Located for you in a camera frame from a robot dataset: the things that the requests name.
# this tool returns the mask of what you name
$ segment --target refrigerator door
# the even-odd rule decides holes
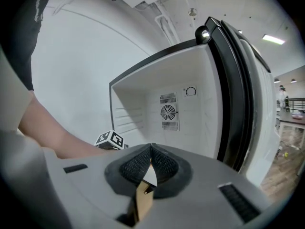
[[[259,52],[238,30],[213,18],[206,25],[211,31],[209,46],[220,54],[224,65],[224,121],[218,159],[259,186],[279,143],[273,76]]]

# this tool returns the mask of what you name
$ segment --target white wall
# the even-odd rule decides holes
[[[72,134],[93,143],[112,128],[109,82],[167,40],[122,1],[50,0],[32,55],[40,102]]]
[[[305,81],[285,84],[289,98],[305,97]]]

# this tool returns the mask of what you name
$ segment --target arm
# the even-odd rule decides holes
[[[34,138],[41,146],[53,149],[59,158],[79,158],[102,155],[108,151],[99,149],[66,131],[51,114],[39,103],[34,95],[26,109],[20,131]]]

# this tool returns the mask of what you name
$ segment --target ceiling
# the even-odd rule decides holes
[[[259,50],[273,75],[280,75],[305,65],[305,50],[298,31],[275,0],[188,0],[197,9],[194,27],[186,0],[161,0],[173,21],[181,42],[194,38],[194,29],[208,16],[224,20],[238,30]],[[151,23],[153,7],[141,11]],[[285,40],[283,45],[263,41],[264,34]]]
[[[276,83],[277,85],[287,85],[290,84],[291,79],[296,79],[297,82],[305,81],[305,65],[297,68],[293,71],[287,72],[285,74],[282,74],[280,76],[277,76],[277,78],[281,81],[280,83]]]

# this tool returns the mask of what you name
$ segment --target ceiling pipe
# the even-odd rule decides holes
[[[175,44],[180,43],[180,39],[179,39],[179,36],[178,36],[178,34],[177,34],[176,28],[175,28],[175,26],[173,25],[172,20],[167,16],[165,8],[163,8],[163,6],[160,4],[159,1],[156,1],[154,4],[157,6],[158,10],[159,10],[160,13],[161,13],[161,15],[159,15],[159,16],[165,18],[166,22],[168,23],[168,26],[170,27],[170,29],[171,29],[171,31],[172,31],[172,33],[173,33],[173,36],[174,36],[174,38],[175,38],[175,40],[176,40],[176,43],[173,43],[173,44],[175,45]]]
[[[190,6],[189,1],[188,1],[188,0],[185,0],[185,2],[186,2],[186,5],[187,5],[188,9],[190,10],[190,9],[191,9],[191,6]],[[191,17],[191,21],[192,21],[192,26],[193,26],[194,33],[195,33],[195,31],[196,31],[195,22],[194,22],[194,19],[193,19],[192,17]]]
[[[162,32],[164,33],[166,39],[168,40],[169,44],[171,46],[174,46],[175,43],[173,42],[173,39],[170,35],[170,32],[168,31],[168,29],[166,28],[166,26],[163,26],[161,25],[161,19],[164,18],[163,15],[158,15],[157,17],[154,18],[154,21],[157,23],[157,25],[160,27],[160,29],[162,30]]]

